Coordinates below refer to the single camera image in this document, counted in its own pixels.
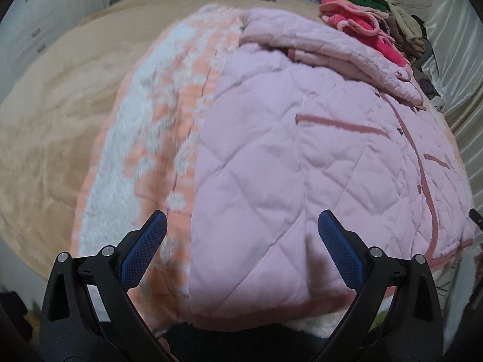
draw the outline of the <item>beige cloth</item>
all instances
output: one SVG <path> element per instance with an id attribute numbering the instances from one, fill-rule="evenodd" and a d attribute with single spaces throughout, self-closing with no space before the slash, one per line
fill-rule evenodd
<path id="1" fill-rule="evenodd" d="M 0 106 L 0 237 L 43 277 L 69 249 L 93 142 L 122 78 L 169 24 L 213 2 L 318 20 L 304 0 L 125 0 L 64 35 Z"/>
<path id="2" fill-rule="evenodd" d="M 413 39 L 420 40 L 423 37 L 423 33 L 419 23 L 414 19 L 409 13 L 407 13 L 404 8 L 397 6 L 394 0 L 386 0 L 389 4 L 389 9 L 391 13 L 395 16 L 398 26 L 406 36 L 408 42 Z"/>

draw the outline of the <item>green cloth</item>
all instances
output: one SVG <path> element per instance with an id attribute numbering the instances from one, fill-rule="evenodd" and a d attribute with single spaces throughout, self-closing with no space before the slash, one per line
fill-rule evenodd
<path id="1" fill-rule="evenodd" d="M 357 5 L 362 5 L 363 7 L 369 7 L 369 8 L 378 9 L 381 12 L 385 12 L 386 11 L 386 7 L 384 5 L 379 4 L 379 3 L 376 3 L 376 2 L 374 2 L 372 0 L 349 0 L 349 1 L 351 1 L 354 4 L 357 4 Z"/>

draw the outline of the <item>cabinet drawer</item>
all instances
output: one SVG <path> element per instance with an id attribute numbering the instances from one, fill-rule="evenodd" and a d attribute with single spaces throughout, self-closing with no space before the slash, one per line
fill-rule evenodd
<path id="1" fill-rule="evenodd" d="M 7 40 L 6 46 L 9 58 L 13 60 L 18 55 L 25 53 L 32 48 L 39 38 L 56 31 L 60 27 L 61 21 L 54 12 L 30 21 L 20 30 L 16 38 Z"/>
<path id="2" fill-rule="evenodd" d="M 51 30 L 47 33 L 39 35 L 30 47 L 18 53 L 15 56 L 9 55 L 9 59 L 17 80 L 27 71 L 28 67 L 43 54 L 50 45 L 57 41 L 62 36 L 61 31 Z"/>

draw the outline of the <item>pink quilted jacket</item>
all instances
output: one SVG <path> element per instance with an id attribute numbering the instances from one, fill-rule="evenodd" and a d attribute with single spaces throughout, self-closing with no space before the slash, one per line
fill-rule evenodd
<path id="1" fill-rule="evenodd" d="M 325 209 L 366 245 L 433 267 L 472 239 L 467 177 L 404 69 L 295 14 L 255 8 L 242 20 L 200 132 L 195 325 L 239 330 L 347 306 L 317 233 Z"/>

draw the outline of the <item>metal screw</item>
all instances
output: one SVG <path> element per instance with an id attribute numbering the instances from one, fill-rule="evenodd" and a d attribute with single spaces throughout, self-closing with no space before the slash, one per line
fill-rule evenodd
<path id="1" fill-rule="evenodd" d="M 102 248 L 102 255 L 103 256 L 106 256 L 106 257 L 109 257 L 110 255 L 112 255 L 114 253 L 114 246 L 104 246 L 104 248 Z"/>
<path id="2" fill-rule="evenodd" d="M 369 253 L 373 257 L 381 257 L 382 256 L 382 250 L 379 248 L 370 248 Z"/>
<path id="3" fill-rule="evenodd" d="M 419 264 L 424 264 L 426 262 L 426 257 L 424 257 L 422 254 L 416 254 L 415 256 L 415 260 L 419 263 Z"/>
<path id="4" fill-rule="evenodd" d="M 69 255 L 66 252 L 62 252 L 59 256 L 57 256 L 58 262 L 64 262 L 69 258 Z"/>

